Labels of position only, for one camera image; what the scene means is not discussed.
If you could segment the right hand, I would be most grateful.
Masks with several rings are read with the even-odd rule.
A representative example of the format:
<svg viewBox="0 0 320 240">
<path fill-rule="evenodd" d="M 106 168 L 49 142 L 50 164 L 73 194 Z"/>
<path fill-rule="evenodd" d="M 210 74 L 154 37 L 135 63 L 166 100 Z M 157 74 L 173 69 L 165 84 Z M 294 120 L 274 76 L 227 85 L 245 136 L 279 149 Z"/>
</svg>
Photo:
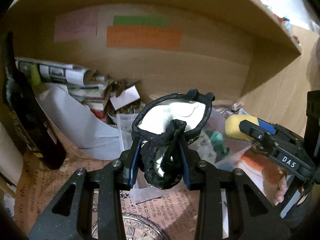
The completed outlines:
<svg viewBox="0 0 320 240">
<path fill-rule="evenodd" d="M 287 182 L 286 182 L 286 174 L 283 172 L 281 174 L 280 181 L 278 183 L 278 188 L 276 193 L 274 194 L 273 204 L 277 206 L 279 203 L 282 203 L 284 200 L 284 195 L 287 191 Z"/>
</svg>

